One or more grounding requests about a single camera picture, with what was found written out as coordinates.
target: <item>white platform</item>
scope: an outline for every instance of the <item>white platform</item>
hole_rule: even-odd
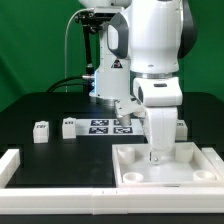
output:
[[[148,164],[147,145],[134,145],[137,149],[134,157],[137,163],[133,165],[134,162],[132,167],[131,164],[126,168],[125,165],[121,166],[117,156],[121,145],[114,145],[117,188],[0,189],[0,214],[223,213],[223,161],[211,148],[202,149],[200,152],[193,143],[185,144],[193,146],[193,160],[190,163],[182,163],[181,166],[171,153],[162,160],[159,165],[161,169],[159,166],[152,167]],[[19,161],[19,158],[15,158],[10,156],[5,170],[12,167],[10,161]],[[168,166],[169,162],[173,162],[173,166]],[[123,183],[122,174],[129,172],[129,169],[141,170],[142,164],[148,170],[143,173],[143,182]],[[187,173],[184,177],[180,171],[182,168],[183,173]],[[193,180],[190,176],[198,168],[213,173],[215,179]]]

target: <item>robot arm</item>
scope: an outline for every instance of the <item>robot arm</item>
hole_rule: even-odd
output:
[[[134,113],[140,111],[137,104],[142,108],[140,116],[145,117],[143,128],[154,163],[159,163],[160,155],[172,150],[175,142],[182,93],[178,78],[172,74],[179,70],[183,19],[182,0],[132,0],[131,6],[116,14],[108,27],[110,50],[131,60],[137,101],[126,106]],[[111,44],[112,39],[117,39],[117,44]],[[124,103],[117,103],[116,113],[127,121],[125,111],[130,110],[120,104]]]
[[[90,55],[91,48],[89,33],[99,33],[100,42],[100,65],[92,73],[91,56],[87,57],[87,74],[93,77],[91,84],[94,87],[89,93],[90,101],[108,106],[114,106],[118,99],[130,98],[130,62],[129,60],[117,59],[107,46],[108,21],[117,13],[129,6],[131,0],[79,0],[83,6],[93,8],[87,14],[80,14],[77,21],[81,21],[85,34],[86,56]]]

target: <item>green backdrop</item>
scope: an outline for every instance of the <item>green backdrop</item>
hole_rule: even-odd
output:
[[[189,3],[198,27],[198,41],[180,61],[181,88],[212,93],[224,102],[223,0],[189,0]],[[0,110],[22,95],[45,91],[64,78],[65,30],[78,9],[78,0],[0,1]],[[91,42],[96,65],[97,38],[91,37]],[[68,75],[84,71],[82,28],[73,23]]]

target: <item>white block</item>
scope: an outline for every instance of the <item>white block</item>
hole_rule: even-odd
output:
[[[187,141],[188,128],[183,120],[177,121],[176,141]]]
[[[127,214],[127,191],[116,188],[94,189],[93,214]]]
[[[19,149],[9,149],[0,159],[0,188],[4,188],[20,165]]]
[[[49,139],[49,122],[36,122],[33,129],[34,143],[47,143]]]
[[[69,117],[63,120],[63,124],[62,124],[63,139],[76,138],[75,123],[76,123],[75,118]]]
[[[6,188],[0,202],[0,214],[92,214],[92,189]]]

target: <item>black table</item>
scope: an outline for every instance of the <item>black table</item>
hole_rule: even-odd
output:
[[[206,93],[184,93],[179,119],[189,128],[189,141],[224,152],[224,104]],[[61,125],[67,117],[115,119],[110,107],[89,102],[81,93],[32,93],[0,113],[0,153],[19,148],[21,165],[8,188],[115,187],[112,144],[145,143],[136,136],[78,136],[63,140]],[[50,122],[46,144],[33,143],[36,121]],[[222,214],[131,214],[131,215],[32,215],[0,216],[0,223],[223,223]]]

